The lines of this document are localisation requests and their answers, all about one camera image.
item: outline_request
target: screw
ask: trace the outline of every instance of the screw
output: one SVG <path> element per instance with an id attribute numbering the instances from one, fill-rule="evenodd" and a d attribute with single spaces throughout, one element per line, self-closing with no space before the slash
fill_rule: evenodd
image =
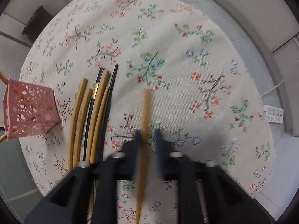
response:
<path id="1" fill-rule="evenodd" d="M 124 152 L 116 152 L 113 154 L 113 158 L 123 158 L 125 155 L 126 154 Z"/>
<path id="2" fill-rule="evenodd" d="M 87 168 L 90 166 L 90 163 L 88 161 L 80 161 L 78 164 L 78 167 Z"/>
<path id="3" fill-rule="evenodd" d="M 170 157 L 182 157 L 184 154 L 182 152 L 171 152 Z"/>

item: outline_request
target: flower print fabric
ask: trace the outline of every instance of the flower print fabric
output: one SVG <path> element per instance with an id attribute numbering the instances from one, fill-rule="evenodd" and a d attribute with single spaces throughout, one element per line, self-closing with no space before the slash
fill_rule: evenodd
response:
<path id="1" fill-rule="evenodd" d="M 160 180 L 155 129 L 193 161 L 216 161 L 252 197 L 271 180 L 275 149 L 259 94 L 231 42 L 206 15 L 177 0 L 73 0 L 41 32 L 20 75 L 53 88 L 61 119 L 46 134 L 20 138 L 43 195 L 68 173 L 68 132 L 81 77 L 93 88 L 99 67 L 112 72 L 116 63 L 104 159 L 134 139 L 142 90 L 153 91 L 141 223 L 177 218 L 177 183 Z M 135 179 L 118 180 L 120 224 L 135 223 L 136 187 Z"/>

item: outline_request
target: blue flower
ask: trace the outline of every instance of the blue flower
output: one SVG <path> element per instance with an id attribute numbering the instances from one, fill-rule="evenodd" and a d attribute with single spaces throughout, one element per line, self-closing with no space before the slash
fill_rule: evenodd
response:
<path id="1" fill-rule="evenodd" d="M 233 64 L 234 68 L 237 68 L 238 62 L 236 62 L 236 60 L 232 60 L 231 63 Z"/>
<path id="2" fill-rule="evenodd" d="M 185 54 L 186 54 L 186 56 L 189 58 L 189 57 L 192 57 L 193 56 L 193 53 L 194 53 L 194 51 L 193 50 L 186 50 L 185 51 Z"/>
<path id="3" fill-rule="evenodd" d="M 175 143 L 178 147 L 181 147 L 181 146 L 185 145 L 185 140 L 184 139 L 178 139 Z"/>
<path id="4" fill-rule="evenodd" d="M 235 70 L 234 68 L 231 68 L 230 71 L 231 71 L 231 74 L 232 74 L 232 75 L 237 74 L 237 73 L 236 73 L 236 70 Z"/>
<path id="5" fill-rule="evenodd" d="M 206 55 L 209 55 L 209 52 L 207 52 L 205 49 L 201 49 L 198 54 L 202 57 L 205 57 Z"/>
<path id="6" fill-rule="evenodd" d="M 197 136 L 197 137 L 193 138 L 192 142 L 193 142 L 193 145 L 199 145 L 201 142 L 201 139 L 199 136 Z"/>

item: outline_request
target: green leaf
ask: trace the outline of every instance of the green leaf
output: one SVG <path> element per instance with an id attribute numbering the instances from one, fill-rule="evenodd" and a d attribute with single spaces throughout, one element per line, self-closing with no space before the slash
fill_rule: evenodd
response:
<path id="1" fill-rule="evenodd" d="M 183 29 L 189 29 L 189 25 L 188 24 L 183 24 Z"/>
<path id="2" fill-rule="evenodd" d="M 148 38 L 148 36 L 147 36 L 147 34 L 145 33 L 145 34 L 143 34 L 143 35 L 141 35 L 141 39 L 146 39 L 146 38 Z"/>

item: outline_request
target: black plastic strip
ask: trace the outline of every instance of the black plastic strip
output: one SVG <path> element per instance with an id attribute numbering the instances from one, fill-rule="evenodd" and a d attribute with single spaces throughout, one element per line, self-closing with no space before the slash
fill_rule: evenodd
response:
<path id="1" fill-rule="evenodd" d="M 96 83 L 99 83 L 102 73 L 103 73 L 104 68 L 101 67 L 96 79 Z M 87 116 L 87 121 L 86 121 L 86 129 L 85 129 L 85 135 L 84 135 L 84 152 L 83 152 L 83 160 L 85 161 L 86 159 L 86 147 L 87 147 L 87 136 L 88 136 L 88 130 L 89 130 L 89 124 L 90 124 L 90 118 L 92 116 L 92 109 L 93 109 L 93 105 L 95 103 L 95 99 L 91 99 L 90 100 L 90 105 L 89 105 L 89 109 L 88 109 L 88 116 Z"/>
<path id="2" fill-rule="evenodd" d="M 100 125 L 100 133 L 99 133 L 97 152 L 96 152 L 96 163 L 100 163 L 103 161 L 105 134 L 106 134 L 106 128 L 107 128 L 108 119 L 109 119 L 109 113 L 110 113 L 110 108 L 111 108 L 111 98 L 112 98 L 112 92 L 113 92 L 113 87 L 115 84 L 117 70 L 118 70 L 118 64 L 115 65 L 115 68 L 114 68 L 114 71 L 113 71 L 113 74 L 111 77 L 111 81 L 110 81 L 110 85 L 109 85 L 109 94 L 108 94 L 108 97 L 107 97 L 106 103 L 105 103 L 104 118 Z"/>

